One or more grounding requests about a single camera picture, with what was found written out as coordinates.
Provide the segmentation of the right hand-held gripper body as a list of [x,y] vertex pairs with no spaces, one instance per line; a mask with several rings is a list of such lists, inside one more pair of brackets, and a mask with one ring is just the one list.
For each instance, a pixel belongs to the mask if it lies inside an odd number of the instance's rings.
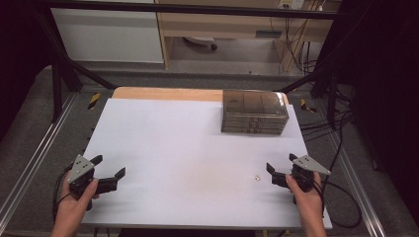
[[305,193],[316,190],[321,195],[321,200],[324,201],[322,186],[315,181],[314,173],[328,176],[331,172],[308,155],[300,156],[292,163],[292,177],[299,187]]

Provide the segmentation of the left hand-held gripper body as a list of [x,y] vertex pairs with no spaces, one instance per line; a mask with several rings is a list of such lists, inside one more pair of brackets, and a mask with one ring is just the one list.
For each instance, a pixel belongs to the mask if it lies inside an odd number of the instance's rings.
[[70,192],[75,198],[80,198],[94,179],[96,166],[82,155],[76,157],[67,179]]

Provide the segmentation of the transparent brown drawer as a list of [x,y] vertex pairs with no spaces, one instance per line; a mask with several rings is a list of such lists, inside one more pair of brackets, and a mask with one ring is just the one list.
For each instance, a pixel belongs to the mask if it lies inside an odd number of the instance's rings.
[[222,127],[221,132],[231,132],[231,133],[253,133],[253,134],[275,134],[281,135],[283,129],[280,128],[252,128],[252,127]]

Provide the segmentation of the transparent brown drawer box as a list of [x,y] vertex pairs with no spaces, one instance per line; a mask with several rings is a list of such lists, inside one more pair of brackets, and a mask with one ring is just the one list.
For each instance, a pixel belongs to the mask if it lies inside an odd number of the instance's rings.
[[224,90],[221,127],[285,129],[289,120],[281,93],[255,90]]

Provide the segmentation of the person's right hand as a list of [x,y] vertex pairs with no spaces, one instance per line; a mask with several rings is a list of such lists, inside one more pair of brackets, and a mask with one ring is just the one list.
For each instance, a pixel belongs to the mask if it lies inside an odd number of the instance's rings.
[[290,174],[286,175],[286,182],[295,197],[300,218],[304,221],[321,220],[323,218],[321,195],[317,191],[305,193]]

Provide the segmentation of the person's left hand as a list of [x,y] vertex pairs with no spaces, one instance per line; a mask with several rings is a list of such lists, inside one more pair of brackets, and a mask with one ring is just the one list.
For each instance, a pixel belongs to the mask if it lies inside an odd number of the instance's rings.
[[55,223],[67,222],[81,224],[89,201],[99,197],[96,195],[97,187],[98,180],[94,179],[86,188],[83,195],[80,198],[75,198],[71,196],[69,185],[67,184],[67,181],[64,180],[61,190],[61,202],[58,205]]

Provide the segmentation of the yellow black tape strip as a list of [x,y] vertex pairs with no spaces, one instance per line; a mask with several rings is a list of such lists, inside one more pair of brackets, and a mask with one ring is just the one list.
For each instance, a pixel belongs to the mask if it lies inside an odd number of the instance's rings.
[[98,101],[99,101],[99,99],[100,99],[100,96],[101,96],[101,94],[100,94],[100,93],[95,93],[95,94],[92,96],[92,98],[91,98],[91,100],[90,100],[90,102],[89,102],[89,105],[88,105],[88,107],[87,107],[87,109],[88,109],[88,110],[93,110],[93,109],[95,108],[95,106],[96,106],[97,102],[98,102]]
[[309,111],[311,113],[317,113],[317,109],[316,108],[311,108],[307,105],[306,100],[305,99],[300,99],[300,108],[304,111]]

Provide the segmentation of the black metal stand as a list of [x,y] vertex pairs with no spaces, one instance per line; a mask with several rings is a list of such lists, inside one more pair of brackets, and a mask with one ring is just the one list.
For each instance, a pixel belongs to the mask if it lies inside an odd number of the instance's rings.
[[320,98],[324,94],[328,95],[326,120],[331,125],[331,127],[335,129],[336,125],[334,118],[334,110],[337,99],[337,76],[335,66],[330,62],[326,62],[322,65],[319,65],[313,73],[308,74],[302,77],[301,79],[298,79],[297,81],[291,83],[290,85],[282,89],[279,89],[279,92],[287,94],[308,82],[314,83],[314,86],[310,91],[310,95],[312,98]]
[[71,59],[65,49],[59,30],[49,8],[40,7],[32,13],[40,27],[40,35],[50,59],[52,70],[53,116],[58,121],[63,114],[62,84],[71,92],[80,92],[83,88],[78,75],[82,74],[106,89],[117,89],[118,86],[94,74],[80,63]]

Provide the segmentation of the white table board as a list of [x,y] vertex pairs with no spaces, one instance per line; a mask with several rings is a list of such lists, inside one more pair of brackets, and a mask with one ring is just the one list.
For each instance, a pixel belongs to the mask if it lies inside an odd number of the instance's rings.
[[266,170],[307,150],[293,109],[281,135],[221,132],[219,102],[111,99],[84,153],[98,178],[126,174],[85,215],[109,227],[298,228],[292,194]]

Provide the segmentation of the dark curtain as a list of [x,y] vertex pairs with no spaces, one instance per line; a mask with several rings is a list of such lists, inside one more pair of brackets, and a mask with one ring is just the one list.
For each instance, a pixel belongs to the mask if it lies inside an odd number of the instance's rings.
[[356,114],[419,226],[419,0],[375,0],[350,43]]
[[32,88],[49,65],[24,0],[0,0],[0,143]]

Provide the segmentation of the white cabinet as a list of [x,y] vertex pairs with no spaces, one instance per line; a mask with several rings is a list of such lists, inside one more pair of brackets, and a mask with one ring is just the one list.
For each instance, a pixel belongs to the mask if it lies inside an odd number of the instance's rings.
[[155,13],[72,9],[51,12],[73,60],[163,62]]

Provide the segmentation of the wooden desk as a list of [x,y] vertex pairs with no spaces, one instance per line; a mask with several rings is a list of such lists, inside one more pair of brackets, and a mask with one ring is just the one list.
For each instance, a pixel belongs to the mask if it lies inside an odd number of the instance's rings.
[[[291,10],[280,8],[280,0],[154,0],[154,2]],[[304,0],[300,10],[336,12],[340,5],[341,0]],[[330,20],[173,13],[159,13],[157,19],[160,33],[166,38],[272,40],[284,72],[298,69],[298,54],[302,50],[302,45],[308,41],[325,41],[332,25]]]

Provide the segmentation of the chair wheel base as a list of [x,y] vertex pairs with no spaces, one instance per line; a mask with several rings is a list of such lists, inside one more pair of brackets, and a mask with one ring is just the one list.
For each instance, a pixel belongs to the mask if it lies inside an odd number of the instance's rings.
[[185,37],[185,40],[199,44],[199,45],[208,45],[211,50],[217,50],[217,45],[215,44],[214,38],[191,38]]

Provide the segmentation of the aluminium rail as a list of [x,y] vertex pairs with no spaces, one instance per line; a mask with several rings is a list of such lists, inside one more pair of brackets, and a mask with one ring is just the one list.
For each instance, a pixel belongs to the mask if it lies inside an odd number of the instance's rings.
[[74,101],[78,98],[78,96],[78,93],[70,93],[68,95],[63,106],[61,107],[61,115],[55,122],[52,122],[49,125],[40,144],[33,153],[31,159],[27,162],[26,167],[20,175],[18,181],[14,184],[12,191],[9,192],[6,200],[0,206],[0,234],[6,229],[8,223],[14,215],[18,205],[20,204],[25,192],[31,184],[50,146],[58,135],[62,125],[64,124],[74,105]]
[[385,231],[379,218],[377,217],[373,204],[370,201],[367,192],[361,183],[361,179],[351,164],[349,156],[343,147],[343,138],[340,136],[338,131],[332,131],[329,134],[329,137],[336,150],[330,167],[333,167],[336,163],[338,163],[341,167],[349,189],[359,204],[364,223],[370,233],[370,236],[385,237]]

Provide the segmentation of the black horizontal frame bar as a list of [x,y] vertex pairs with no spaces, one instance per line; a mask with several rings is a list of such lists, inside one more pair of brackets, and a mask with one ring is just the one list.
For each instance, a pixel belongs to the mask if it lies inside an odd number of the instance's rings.
[[265,8],[245,8],[207,5],[151,4],[103,2],[83,0],[37,0],[40,5],[56,9],[149,12],[173,14],[202,14],[249,17],[275,17],[292,19],[335,20],[341,17],[338,12],[319,12],[307,10],[281,10]]

